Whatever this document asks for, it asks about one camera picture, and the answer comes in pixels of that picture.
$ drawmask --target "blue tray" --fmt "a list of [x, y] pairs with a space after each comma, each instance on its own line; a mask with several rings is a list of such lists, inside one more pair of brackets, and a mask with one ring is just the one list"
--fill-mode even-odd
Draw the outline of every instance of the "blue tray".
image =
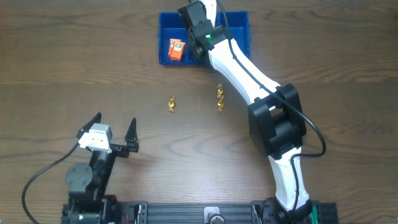
[[[229, 30], [242, 52], [250, 58], [250, 24], [247, 11], [226, 12]], [[217, 12], [216, 25], [225, 27], [224, 17]], [[187, 31], [177, 12], [161, 12], [159, 14], [159, 63], [162, 65], [204, 65], [197, 61], [194, 54], [186, 47], [181, 62], [169, 60], [170, 39], [180, 39], [187, 43]]]

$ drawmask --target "black cable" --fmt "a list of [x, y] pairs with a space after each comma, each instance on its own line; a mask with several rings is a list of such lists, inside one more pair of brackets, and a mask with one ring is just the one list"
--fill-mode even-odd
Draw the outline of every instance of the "black cable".
[[39, 224], [38, 221], [36, 221], [35, 218], [33, 218], [33, 216], [30, 214], [29, 210], [27, 209], [26, 206], [26, 201], [25, 201], [25, 196], [26, 196], [26, 192], [27, 192], [27, 188], [29, 187], [29, 185], [42, 173], [44, 173], [45, 171], [49, 170], [51, 167], [57, 165], [58, 163], [62, 162], [64, 159], [66, 159], [68, 156], [70, 156], [70, 154], [72, 154], [74, 152], [74, 150], [77, 148], [77, 146], [79, 145], [78, 142], [76, 142], [76, 144], [74, 145], [74, 147], [68, 152], [68, 154], [64, 155], [61, 159], [51, 163], [50, 165], [48, 165], [47, 167], [45, 167], [44, 169], [38, 171], [38, 173], [36, 173], [32, 178], [30, 178], [30, 180], [26, 183], [24, 190], [22, 191], [22, 206], [24, 207], [25, 213], [26, 215], [30, 218], [30, 220], [32, 220], [33, 223], [35, 224]]
[[229, 33], [229, 24], [228, 24], [228, 20], [226, 17], [226, 13], [224, 10], [224, 7], [221, 3], [220, 0], [216, 0], [221, 11], [223, 12], [224, 15], [224, 20], [225, 20], [225, 25], [226, 25], [226, 30], [228, 33], [228, 43], [229, 43], [229, 49], [231, 50], [233, 59], [235, 59], [235, 61], [239, 64], [239, 66], [260, 86], [260, 88], [264, 89], [266, 92], [268, 92], [270, 94], [270, 96], [276, 98], [277, 100], [279, 100], [284, 106], [288, 107], [290, 110], [292, 110], [294, 113], [296, 113], [297, 115], [299, 115], [301, 118], [303, 118], [310, 126], [311, 128], [316, 132], [316, 134], [319, 137], [319, 140], [321, 140], [322, 143], [322, 152], [318, 153], [318, 154], [306, 154], [306, 153], [300, 153], [300, 154], [296, 154], [293, 155], [290, 158], [290, 163], [292, 165], [293, 168], [293, 173], [294, 173], [294, 178], [296, 181], [296, 198], [294, 201], [294, 206], [293, 206], [293, 211], [296, 209], [297, 207], [297, 202], [299, 200], [299, 178], [297, 177], [297, 172], [294, 166], [294, 158], [298, 157], [298, 156], [302, 156], [302, 157], [321, 157], [322, 155], [324, 155], [324, 153], [326, 152], [326, 141], [325, 138], [323, 137], [321, 131], [317, 128], [317, 126], [311, 121], [309, 120], [303, 113], [301, 113], [298, 109], [296, 109], [296, 107], [294, 107], [293, 105], [291, 105], [289, 102], [285, 101], [284, 99], [282, 99], [280, 96], [278, 96], [277, 94], [275, 94], [274, 92], [270, 91], [267, 87], [265, 87], [259, 80], [257, 80], [252, 73], [249, 72], [249, 70], [247, 70], [247, 68], [239, 61], [239, 59], [236, 57], [234, 50], [232, 49], [232, 44], [231, 44], [231, 34]]

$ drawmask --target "wooden table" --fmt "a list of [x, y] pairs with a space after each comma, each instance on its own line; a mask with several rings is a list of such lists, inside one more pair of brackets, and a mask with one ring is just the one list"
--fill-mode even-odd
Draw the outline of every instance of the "wooden table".
[[[62, 157], [97, 112], [123, 143], [133, 117], [138, 154], [117, 159], [108, 194], [148, 202], [250, 202], [275, 194], [268, 159], [248, 133], [244, 100], [206, 67], [163, 67], [158, 14], [185, 1], [0, 2], [0, 219], [29, 223], [25, 183]], [[398, 2], [225, 0], [248, 10], [251, 60], [293, 83], [328, 151], [302, 158], [310, 196], [337, 202], [341, 223], [396, 222], [398, 215]], [[217, 109], [216, 86], [225, 86]], [[176, 97], [175, 114], [168, 112]], [[318, 152], [314, 132], [305, 152]], [[59, 223], [65, 174], [77, 150], [41, 175], [27, 203]]]

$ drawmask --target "robotic arm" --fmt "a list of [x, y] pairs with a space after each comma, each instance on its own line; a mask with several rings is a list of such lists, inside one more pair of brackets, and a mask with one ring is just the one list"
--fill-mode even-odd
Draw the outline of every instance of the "robotic arm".
[[[215, 27], [216, 0], [193, 1], [178, 12], [187, 29], [188, 47], [196, 58], [208, 60], [215, 70], [232, 83], [248, 104], [252, 140], [269, 158], [274, 173], [279, 221], [292, 222], [308, 215], [312, 211], [312, 201], [304, 187], [300, 158], [294, 159], [299, 186], [296, 208], [296, 184], [290, 164], [290, 158], [301, 153], [302, 136], [307, 132], [304, 120], [259, 88], [233, 57], [228, 31], [222, 26]], [[231, 47], [236, 58], [255, 79], [302, 112], [298, 93], [292, 85], [281, 87], [265, 76], [242, 53], [234, 39], [231, 39]], [[276, 109], [283, 111], [271, 116], [271, 111]]]

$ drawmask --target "blue bin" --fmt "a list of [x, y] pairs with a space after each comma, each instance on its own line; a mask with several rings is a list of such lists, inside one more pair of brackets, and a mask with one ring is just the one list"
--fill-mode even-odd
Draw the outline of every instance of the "blue bin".
[[[247, 11], [226, 12], [229, 31], [237, 41], [240, 49], [250, 58], [250, 24]], [[224, 16], [217, 12], [216, 26], [225, 27]], [[206, 62], [197, 61], [188, 47], [185, 48], [181, 62], [169, 60], [170, 39], [180, 39], [187, 43], [187, 31], [177, 12], [161, 12], [159, 14], [159, 63], [162, 65], [204, 65]]]

